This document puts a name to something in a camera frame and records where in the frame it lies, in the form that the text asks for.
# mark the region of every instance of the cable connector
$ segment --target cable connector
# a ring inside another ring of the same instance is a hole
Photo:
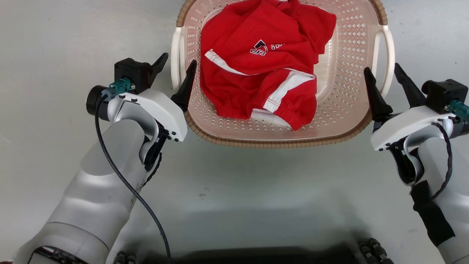
[[[455,114],[459,118],[462,118],[466,121],[469,121],[469,106],[465,105],[460,101],[452,101],[448,106],[445,107],[445,110]]]
[[[123,78],[117,82],[111,83],[108,88],[101,92],[101,96],[104,97],[107,95],[106,101],[110,101],[117,95],[126,93],[132,89],[135,89],[135,85],[133,85],[129,79]]]

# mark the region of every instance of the black strap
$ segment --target black strap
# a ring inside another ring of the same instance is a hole
[[[414,200],[414,211],[418,212],[422,218],[427,228],[428,237],[435,247],[456,236],[441,209],[431,199],[427,181],[415,185],[410,195]]]

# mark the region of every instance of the gray floor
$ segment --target gray floor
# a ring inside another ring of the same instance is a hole
[[[465,0],[382,0],[396,59],[421,85],[469,84]],[[183,0],[0,1],[0,260],[42,227],[96,142],[84,101],[127,57],[169,52]],[[169,67],[154,87],[170,93]],[[394,81],[387,97],[406,109]],[[224,248],[320,250],[355,234],[379,239],[395,263],[442,263],[412,210],[389,153],[374,152],[371,128],[333,146],[258,150],[212,145],[189,133],[169,142],[142,191],[175,256]],[[454,141],[467,149],[467,137]],[[114,250],[163,253],[138,203]]]

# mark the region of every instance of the laundry basket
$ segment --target laundry basket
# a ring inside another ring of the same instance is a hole
[[[200,33],[225,6],[240,0],[187,0],[179,13],[171,47],[171,75],[177,90],[192,60],[200,62]],[[371,121],[363,70],[376,74],[380,36],[387,51],[381,94],[386,96],[394,71],[394,44],[380,0],[301,0],[337,16],[326,52],[314,66],[318,79],[316,116],[300,130],[262,119],[224,118],[200,88],[200,68],[192,88],[188,126],[209,142],[245,148],[297,148],[346,141]]]

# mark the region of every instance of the brown woven rim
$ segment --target brown woven rim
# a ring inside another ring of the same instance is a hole
[[[186,0],[184,5],[179,12],[176,27],[183,27],[186,20],[186,16],[192,5],[197,0]],[[375,9],[376,15],[378,16],[378,23],[380,25],[387,25],[387,15],[381,0],[368,0]],[[361,133],[371,122],[371,112],[368,110],[365,117],[355,126],[353,129],[342,135],[311,139],[311,140],[292,140],[292,141],[253,141],[253,140],[230,140],[224,138],[214,137],[204,130],[202,130],[192,119],[189,111],[184,113],[186,117],[187,125],[202,139],[223,146],[242,147],[242,148],[304,148],[313,146],[330,145],[335,143],[344,142],[349,140],[359,133]]]

